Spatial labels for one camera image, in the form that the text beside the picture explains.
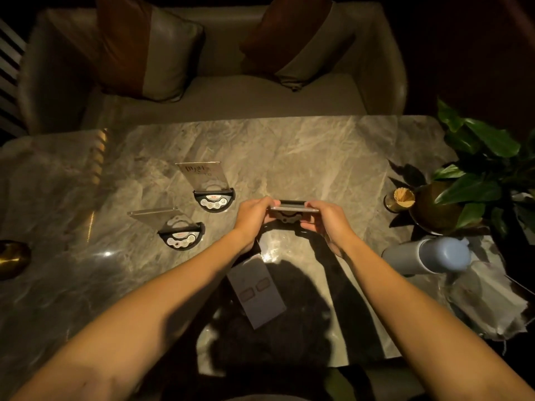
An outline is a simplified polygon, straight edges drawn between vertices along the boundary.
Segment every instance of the water bottle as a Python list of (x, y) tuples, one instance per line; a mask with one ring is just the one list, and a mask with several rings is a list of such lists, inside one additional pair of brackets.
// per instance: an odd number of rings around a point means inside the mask
[(463, 272), (471, 262), (468, 240), (446, 236), (391, 246), (382, 257), (403, 275)]

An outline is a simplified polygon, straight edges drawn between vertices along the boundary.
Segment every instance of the sofa seat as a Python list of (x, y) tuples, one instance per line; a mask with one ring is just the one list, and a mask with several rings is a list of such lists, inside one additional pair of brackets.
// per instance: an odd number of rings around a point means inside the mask
[(311, 115), (365, 115), (350, 74), (328, 73), (293, 92), (262, 77), (196, 77), (176, 102), (106, 95), (95, 89), (82, 129)]

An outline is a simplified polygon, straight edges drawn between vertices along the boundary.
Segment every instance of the forearm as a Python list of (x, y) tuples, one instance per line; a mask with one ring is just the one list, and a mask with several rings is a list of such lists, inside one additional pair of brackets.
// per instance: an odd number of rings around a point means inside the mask
[(170, 340), (184, 332), (243, 248), (232, 231), (131, 292), (67, 343), (25, 388), (43, 391), (51, 372), (81, 366), (94, 373), (98, 385), (113, 387), (112, 399), (126, 398)]
[(436, 399), (535, 399), (483, 340), (364, 242), (355, 238), (342, 249), (371, 306)]

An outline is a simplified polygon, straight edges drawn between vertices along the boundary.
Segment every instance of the plant pot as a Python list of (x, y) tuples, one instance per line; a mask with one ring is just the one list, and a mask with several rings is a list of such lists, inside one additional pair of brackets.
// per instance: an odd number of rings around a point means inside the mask
[(455, 231), (463, 206), (434, 203), (435, 199), (451, 184), (450, 181), (433, 181), (414, 191), (416, 202), (409, 210), (410, 215), (419, 227), (430, 234), (449, 235)]

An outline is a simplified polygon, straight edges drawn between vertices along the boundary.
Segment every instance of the sofa cushion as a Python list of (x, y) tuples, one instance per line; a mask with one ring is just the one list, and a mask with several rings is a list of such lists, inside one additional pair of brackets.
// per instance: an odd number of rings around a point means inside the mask
[(97, 0), (97, 16), (104, 87), (136, 98), (180, 99), (202, 26), (143, 0)]
[(274, 0), (240, 49), (283, 85), (299, 90), (353, 33), (331, 0)]
[(365, 115), (349, 74), (329, 73), (294, 93), (261, 77), (196, 77), (178, 102), (94, 93), (82, 129), (140, 124), (314, 115)]

